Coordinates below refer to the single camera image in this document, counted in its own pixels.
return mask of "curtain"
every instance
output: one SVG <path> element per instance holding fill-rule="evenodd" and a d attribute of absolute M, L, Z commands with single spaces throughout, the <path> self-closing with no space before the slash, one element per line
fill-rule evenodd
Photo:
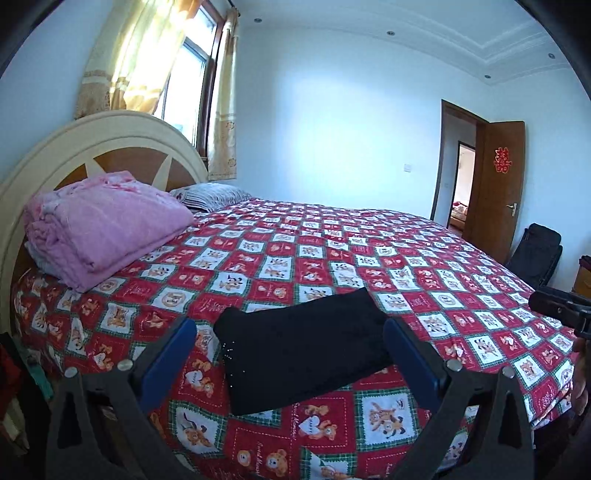
<path fill-rule="evenodd" d="M 90 54 L 74 118 L 107 110 L 154 113 L 187 20 L 202 0 L 115 0 Z"/>
<path fill-rule="evenodd" d="M 209 180 L 236 178 L 235 137 L 235 76 L 238 36 L 238 11 L 228 13 L 220 50 L 217 55 L 216 82 L 213 88 L 212 113 L 209 121 L 208 170 Z"/>

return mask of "red patterned bedsheet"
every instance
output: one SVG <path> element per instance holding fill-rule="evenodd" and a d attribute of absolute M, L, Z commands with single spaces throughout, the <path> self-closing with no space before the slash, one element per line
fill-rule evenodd
<path fill-rule="evenodd" d="M 109 370 L 188 315 L 196 347 L 151 415 L 179 461 L 210 478 L 254 471 L 344 480 L 390 473 L 428 421 L 396 368 L 237 418 L 211 325 L 230 305 L 251 312 L 363 286 L 442 357 L 488 372 L 513 364 L 532 426 L 568 408 L 572 331 L 532 314 L 531 289 L 487 255 L 429 220 L 389 210 L 253 200 L 196 217 L 184 234 L 86 294 L 30 271 L 13 298 L 25 343 L 59 371 Z M 318 344 L 319 361 L 346 354 L 330 339 Z M 384 412 L 393 420 L 380 421 Z M 474 415 L 467 411 L 446 465 Z"/>

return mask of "floor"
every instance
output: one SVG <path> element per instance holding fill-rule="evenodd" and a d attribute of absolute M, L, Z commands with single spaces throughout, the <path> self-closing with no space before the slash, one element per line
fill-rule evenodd
<path fill-rule="evenodd" d="M 463 235 L 463 233 L 464 233 L 459 228 L 454 227 L 453 225 L 448 226 L 447 229 L 450 230 L 450 231 L 452 231 L 453 233 L 455 233 L 459 237 L 461 237 Z"/>

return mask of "metal screw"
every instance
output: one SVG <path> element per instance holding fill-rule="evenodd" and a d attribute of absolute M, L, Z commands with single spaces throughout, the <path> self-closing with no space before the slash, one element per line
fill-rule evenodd
<path fill-rule="evenodd" d="M 462 369 L 462 362 L 460 362 L 459 360 L 457 360 L 455 358 L 448 360 L 446 362 L 446 365 L 447 365 L 448 369 L 451 370 L 452 372 L 459 372 Z"/>
<path fill-rule="evenodd" d="M 77 374 L 78 374 L 78 369 L 76 367 L 68 367 L 68 368 L 66 368 L 66 371 L 64 372 L 64 377 L 72 378 L 72 377 L 75 377 Z"/>
<path fill-rule="evenodd" d="M 129 358 L 126 358 L 117 364 L 117 369 L 122 372 L 127 372 L 132 366 L 134 366 L 134 363 Z"/>
<path fill-rule="evenodd" d="M 512 366 L 507 365 L 503 367 L 503 375 L 507 378 L 513 378 L 515 376 L 515 369 Z"/>

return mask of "door frame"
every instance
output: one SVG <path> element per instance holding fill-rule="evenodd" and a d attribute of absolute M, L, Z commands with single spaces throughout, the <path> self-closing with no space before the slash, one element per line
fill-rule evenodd
<path fill-rule="evenodd" d="M 445 139 L 445 114 L 453 115 L 462 120 L 476 125 L 476 145 L 471 148 L 475 150 L 474 158 L 474 176 L 472 178 L 472 191 L 470 193 L 470 204 L 477 204 L 480 195 L 480 181 L 482 179 L 482 168 L 484 165 L 484 144 L 486 138 L 486 126 L 489 123 L 481 116 L 472 113 L 461 106 L 457 106 L 447 100 L 441 100 L 441 140 L 439 146 L 439 168 L 437 170 L 437 183 L 435 186 L 435 195 L 433 197 L 433 207 L 431 208 L 431 220 L 435 217 L 435 208 L 437 207 L 437 198 L 439 197 L 439 188 L 441 184 L 441 171 L 443 168 L 443 147 Z M 474 228 L 474 218 L 476 209 L 468 208 L 468 215 L 466 216 L 466 223 L 462 238 L 470 241 L 472 237 L 472 230 Z"/>

